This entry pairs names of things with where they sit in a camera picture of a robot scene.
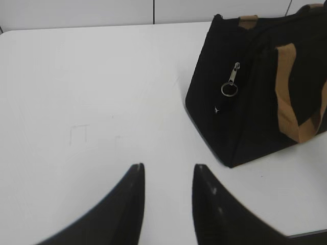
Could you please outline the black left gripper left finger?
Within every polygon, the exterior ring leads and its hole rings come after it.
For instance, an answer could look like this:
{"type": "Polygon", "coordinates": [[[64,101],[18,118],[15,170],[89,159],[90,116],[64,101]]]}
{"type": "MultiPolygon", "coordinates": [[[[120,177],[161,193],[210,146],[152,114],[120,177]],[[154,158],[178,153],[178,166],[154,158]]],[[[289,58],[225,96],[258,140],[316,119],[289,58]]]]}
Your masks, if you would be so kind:
{"type": "Polygon", "coordinates": [[[138,244],[145,209],[145,167],[133,164],[85,215],[40,244],[138,244]]]}

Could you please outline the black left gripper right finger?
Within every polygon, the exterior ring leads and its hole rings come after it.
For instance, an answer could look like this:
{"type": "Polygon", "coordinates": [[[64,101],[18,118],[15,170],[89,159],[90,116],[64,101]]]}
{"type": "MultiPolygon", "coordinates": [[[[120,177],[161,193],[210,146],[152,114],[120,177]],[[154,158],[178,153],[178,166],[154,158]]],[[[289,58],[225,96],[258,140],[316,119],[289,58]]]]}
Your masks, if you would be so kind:
{"type": "Polygon", "coordinates": [[[244,207],[204,164],[194,166],[192,212],[198,244],[292,244],[244,207]]]}

